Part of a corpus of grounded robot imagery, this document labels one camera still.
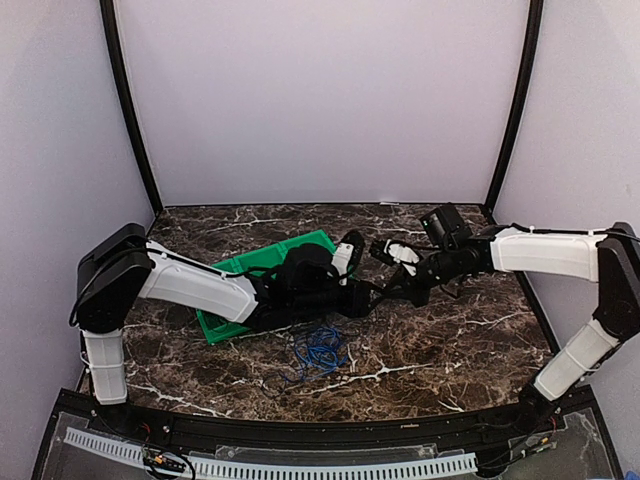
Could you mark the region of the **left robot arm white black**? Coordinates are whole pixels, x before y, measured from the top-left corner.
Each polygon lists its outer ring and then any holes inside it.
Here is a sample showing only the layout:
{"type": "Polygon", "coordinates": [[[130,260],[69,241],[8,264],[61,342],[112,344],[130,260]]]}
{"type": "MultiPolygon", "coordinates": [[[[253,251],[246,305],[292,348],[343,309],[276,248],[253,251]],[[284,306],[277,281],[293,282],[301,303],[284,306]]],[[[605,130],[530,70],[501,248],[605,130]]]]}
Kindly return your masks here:
{"type": "Polygon", "coordinates": [[[79,262],[69,318],[84,339],[103,421],[120,436],[141,427],[140,412],[126,402],[122,340],[137,299],[183,305],[256,331],[331,313],[362,318],[382,299],[380,287],[353,276],[363,248],[362,236],[351,231],[335,251],[304,243],[278,265],[231,273],[164,248],[138,224],[125,225],[79,262]]]}

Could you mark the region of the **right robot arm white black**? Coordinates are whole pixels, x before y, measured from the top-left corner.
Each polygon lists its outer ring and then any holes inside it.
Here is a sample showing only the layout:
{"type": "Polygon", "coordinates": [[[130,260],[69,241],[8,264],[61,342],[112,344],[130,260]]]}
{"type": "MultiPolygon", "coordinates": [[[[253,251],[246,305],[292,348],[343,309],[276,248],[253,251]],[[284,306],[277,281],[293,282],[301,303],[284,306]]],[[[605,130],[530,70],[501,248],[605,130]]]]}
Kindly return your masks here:
{"type": "Polygon", "coordinates": [[[510,413],[521,434],[534,432],[549,416],[549,405],[639,332],[639,239],[626,223],[604,230],[561,230],[491,225],[479,233],[452,204],[422,216],[427,248],[398,240],[376,241],[370,253],[401,267],[386,287],[415,305],[432,289],[481,273],[534,272],[580,278],[597,284],[591,319],[522,390],[510,413]]]}

